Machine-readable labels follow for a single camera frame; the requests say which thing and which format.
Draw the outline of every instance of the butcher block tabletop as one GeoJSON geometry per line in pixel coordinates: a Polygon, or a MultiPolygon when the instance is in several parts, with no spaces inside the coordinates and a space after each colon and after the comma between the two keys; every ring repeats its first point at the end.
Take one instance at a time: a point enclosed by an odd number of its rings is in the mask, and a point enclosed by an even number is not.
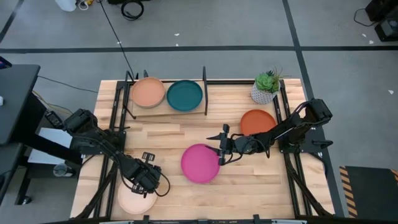
{"type": "MultiPolygon", "coordinates": [[[[290,110],[305,101],[300,79],[285,79],[290,110]]],[[[98,92],[95,116],[98,126],[108,129],[117,80],[103,80],[98,92]]],[[[182,173],[181,157],[186,148],[203,143],[218,147],[219,141],[206,138],[222,132],[223,124],[231,126],[229,133],[240,133],[242,115],[253,109],[271,114],[276,120],[274,104],[256,104],[251,99],[252,85],[208,85],[208,114],[175,114],[165,116],[126,116],[126,147],[124,153],[141,158],[143,152],[155,154],[155,165],[169,178],[171,190],[165,197],[158,197],[155,205],[145,214],[131,215],[118,203],[120,176],[116,182],[112,220],[142,220],[149,215],[151,220],[196,220],[196,219],[251,219],[294,218],[290,199],[284,157],[277,143],[271,147],[271,157],[265,154],[243,155],[232,164],[222,166],[219,174],[209,184],[194,184],[182,173]]],[[[284,111],[282,97],[279,104],[284,111]]],[[[121,108],[116,124],[119,124],[121,108]]],[[[323,164],[309,154],[301,154],[307,187],[323,207],[333,213],[328,184],[323,164]]],[[[103,156],[95,156],[81,169],[71,217],[77,216],[88,204],[98,189],[103,156]]],[[[158,192],[167,190],[167,181],[160,178],[158,192]]],[[[300,211],[304,213],[302,194],[296,186],[300,211]]],[[[101,215],[105,214],[108,193],[105,192],[101,215]]]]}

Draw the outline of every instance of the gray floor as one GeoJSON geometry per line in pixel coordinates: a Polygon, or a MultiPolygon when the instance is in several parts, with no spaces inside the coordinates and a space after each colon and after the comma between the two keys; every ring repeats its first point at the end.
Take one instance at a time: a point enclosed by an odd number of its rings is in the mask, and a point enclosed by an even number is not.
{"type": "MultiPolygon", "coordinates": [[[[16,2],[0,2],[0,27],[16,2]]],[[[353,22],[354,11],[368,2],[289,0],[300,44],[397,45],[380,42],[372,27],[353,22]]],[[[293,46],[282,0],[152,0],[144,2],[146,11],[135,22],[125,21],[116,6],[104,5],[125,47],[293,46]]],[[[358,19],[369,22],[363,12],[358,19]]],[[[94,3],[87,11],[63,12],[52,0],[25,0],[0,43],[0,50],[90,47],[118,47],[100,5],[94,3]]],[[[127,70],[121,53],[1,55],[12,63],[39,64],[44,77],[92,90],[98,89],[100,80],[124,78],[127,70]]],[[[330,147],[335,171],[340,165],[398,169],[394,160],[398,156],[394,147],[398,52],[303,55],[315,96],[323,98],[334,114],[324,129],[326,138],[335,142],[330,147]]],[[[282,67],[287,77],[302,78],[294,51],[128,52],[127,57],[135,72],[142,74],[146,69],[159,78],[200,78],[202,66],[206,66],[209,78],[252,78],[273,66],[282,67]]],[[[95,94],[47,80],[39,79],[35,90],[49,103],[71,110],[92,110],[95,106],[95,94]]],[[[0,207],[2,219],[8,223],[43,223],[68,218],[76,180],[33,182],[29,191],[34,202],[18,207],[13,201],[22,174],[19,170],[15,175],[0,207]]]]}

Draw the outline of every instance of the green succulent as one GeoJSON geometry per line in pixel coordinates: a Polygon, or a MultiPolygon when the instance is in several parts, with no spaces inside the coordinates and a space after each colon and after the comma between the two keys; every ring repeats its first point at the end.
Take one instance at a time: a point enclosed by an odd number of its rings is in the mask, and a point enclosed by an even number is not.
{"type": "Polygon", "coordinates": [[[276,69],[261,73],[256,77],[257,89],[275,93],[279,90],[280,79],[281,75],[277,73],[276,69]]]}

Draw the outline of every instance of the light pink bowl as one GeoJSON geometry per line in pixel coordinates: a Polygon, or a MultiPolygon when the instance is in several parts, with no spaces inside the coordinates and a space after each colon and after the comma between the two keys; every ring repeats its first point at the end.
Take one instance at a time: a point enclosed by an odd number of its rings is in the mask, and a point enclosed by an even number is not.
{"type": "Polygon", "coordinates": [[[197,184],[207,184],[220,170],[216,152],[204,144],[195,144],[185,150],[181,158],[181,169],[184,176],[197,184]]]}

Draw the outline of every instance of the black desk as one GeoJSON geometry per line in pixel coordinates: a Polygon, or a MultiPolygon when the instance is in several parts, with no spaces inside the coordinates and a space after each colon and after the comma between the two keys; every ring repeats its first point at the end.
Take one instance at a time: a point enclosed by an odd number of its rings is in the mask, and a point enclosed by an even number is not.
{"type": "MultiPolygon", "coordinates": [[[[0,203],[17,166],[27,165],[27,158],[23,157],[24,146],[64,159],[74,168],[81,165],[79,152],[35,133],[46,112],[45,106],[32,94],[39,70],[38,65],[13,65],[0,70],[0,96],[4,98],[4,104],[0,106],[0,175],[7,172],[0,186],[0,203]]],[[[28,184],[22,183],[25,192],[28,184]]]]}

